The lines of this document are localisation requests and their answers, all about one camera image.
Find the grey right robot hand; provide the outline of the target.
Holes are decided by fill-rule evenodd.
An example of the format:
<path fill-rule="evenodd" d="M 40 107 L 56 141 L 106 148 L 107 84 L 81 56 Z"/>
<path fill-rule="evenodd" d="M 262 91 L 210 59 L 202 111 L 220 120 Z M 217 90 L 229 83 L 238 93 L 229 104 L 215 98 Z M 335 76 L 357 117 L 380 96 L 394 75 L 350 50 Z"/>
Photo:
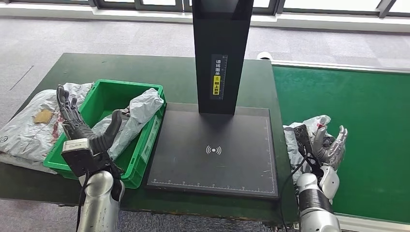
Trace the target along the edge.
<path fill-rule="evenodd" d="M 330 144 L 329 147 L 322 146 L 325 133 L 326 126 L 317 129 L 312 142 L 313 154 L 322 163 L 326 163 L 336 171 L 344 158 L 348 130 L 341 125 L 339 127 L 339 134 L 337 138 Z"/>

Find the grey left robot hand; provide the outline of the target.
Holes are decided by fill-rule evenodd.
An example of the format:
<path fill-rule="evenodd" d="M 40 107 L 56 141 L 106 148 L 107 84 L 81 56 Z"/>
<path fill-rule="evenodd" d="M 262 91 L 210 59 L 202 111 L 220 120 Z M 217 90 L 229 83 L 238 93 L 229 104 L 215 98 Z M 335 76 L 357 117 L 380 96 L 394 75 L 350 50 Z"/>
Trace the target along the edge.
<path fill-rule="evenodd" d="M 88 139 L 89 145 L 94 154 L 107 151 L 113 144 L 116 135 L 119 132 L 122 118 L 121 112 L 115 110 L 112 113 L 111 123 L 101 135 L 95 134 L 89 125 L 87 125 L 77 107 L 77 98 L 69 100 L 69 92 L 63 85 L 57 87 L 57 104 L 60 114 L 63 118 L 62 126 L 69 140 Z"/>

